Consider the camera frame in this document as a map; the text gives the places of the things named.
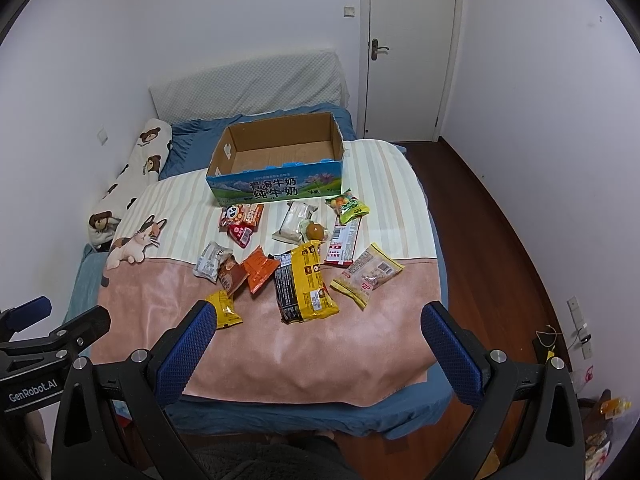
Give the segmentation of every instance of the white wall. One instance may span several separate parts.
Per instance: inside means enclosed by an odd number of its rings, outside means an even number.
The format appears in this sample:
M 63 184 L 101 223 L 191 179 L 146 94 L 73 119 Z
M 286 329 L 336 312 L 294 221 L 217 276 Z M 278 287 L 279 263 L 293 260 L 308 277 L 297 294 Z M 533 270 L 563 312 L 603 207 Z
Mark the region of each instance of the white wall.
M 0 310 L 53 305 L 21 337 L 62 322 L 88 213 L 155 115 L 131 37 L 125 0 L 31 0 L 0 45 Z
M 569 343 L 593 335 L 584 393 L 640 403 L 640 54 L 605 0 L 465 0 L 444 137 L 509 219 Z
M 302 48 L 333 47 L 358 103 L 360 0 L 131 0 L 146 82 L 204 66 Z M 343 7 L 356 7 L 356 18 Z

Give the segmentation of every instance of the cream striped fabric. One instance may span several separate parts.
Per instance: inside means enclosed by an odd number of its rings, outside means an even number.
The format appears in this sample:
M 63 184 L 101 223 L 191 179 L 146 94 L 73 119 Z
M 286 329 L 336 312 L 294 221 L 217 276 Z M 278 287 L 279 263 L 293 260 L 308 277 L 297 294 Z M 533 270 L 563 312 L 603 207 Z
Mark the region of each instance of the cream striped fabric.
M 356 243 L 356 256 L 371 242 L 394 259 L 435 258 L 433 232 L 422 189 L 409 163 L 393 145 L 383 140 L 345 142 L 342 189 L 371 208 L 363 218 Z M 215 241 L 233 247 L 236 260 L 244 260 L 257 246 L 265 254 L 280 254 L 293 248 L 271 238 L 287 211 L 286 201 L 265 205 L 258 230 L 242 249 L 218 229 L 222 209 L 216 207 L 205 180 L 207 170 L 193 171 L 149 186 L 122 219 L 116 238 L 132 236 L 151 215 L 167 218 L 158 248 L 148 246 L 147 258 L 172 258 L 195 264 L 206 244 Z M 335 213 L 324 198 L 304 199 L 318 206 L 314 221 L 331 229 Z

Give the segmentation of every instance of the barcode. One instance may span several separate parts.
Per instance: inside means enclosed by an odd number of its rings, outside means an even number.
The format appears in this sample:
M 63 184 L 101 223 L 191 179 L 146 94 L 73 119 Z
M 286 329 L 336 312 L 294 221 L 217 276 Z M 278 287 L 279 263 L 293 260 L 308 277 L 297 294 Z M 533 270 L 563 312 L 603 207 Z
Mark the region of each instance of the barcode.
M 385 262 L 380 263 L 378 268 L 385 274 L 392 274 L 394 272 L 393 268 L 388 266 Z

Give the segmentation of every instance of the blue gripper pad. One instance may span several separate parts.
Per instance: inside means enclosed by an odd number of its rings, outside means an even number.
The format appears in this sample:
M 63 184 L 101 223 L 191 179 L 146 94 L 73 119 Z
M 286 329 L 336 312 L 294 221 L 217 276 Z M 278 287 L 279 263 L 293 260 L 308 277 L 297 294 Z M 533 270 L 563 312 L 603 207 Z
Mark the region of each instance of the blue gripper pad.
M 482 374 L 432 304 L 423 307 L 420 328 L 460 402 L 477 408 L 484 396 Z
M 159 366 L 154 395 L 161 408 L 180 398 L 216 332 L 217 322 L 216 309 L 206 303 Z
M 25 328 L 49 317 L 50 314 L 51 302 L 44 296 L 40 296 L 9 311 L 4 320 L 4 325 L 13 332 L 21 332 Z

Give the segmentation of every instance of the door handle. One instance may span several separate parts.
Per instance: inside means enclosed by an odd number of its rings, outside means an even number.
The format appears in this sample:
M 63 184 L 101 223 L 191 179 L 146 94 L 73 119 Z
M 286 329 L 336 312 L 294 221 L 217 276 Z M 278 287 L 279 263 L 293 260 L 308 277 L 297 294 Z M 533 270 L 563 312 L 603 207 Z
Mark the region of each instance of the door handle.
M 373 38 L 373 40 L 371 40 L 371 60 L 375 61 L 378 59 L 378 51 L 379 50 L 386 50 L 387 52 L 389 51 L 389 47 L 388 46 L 378 46 L 378 38 Z

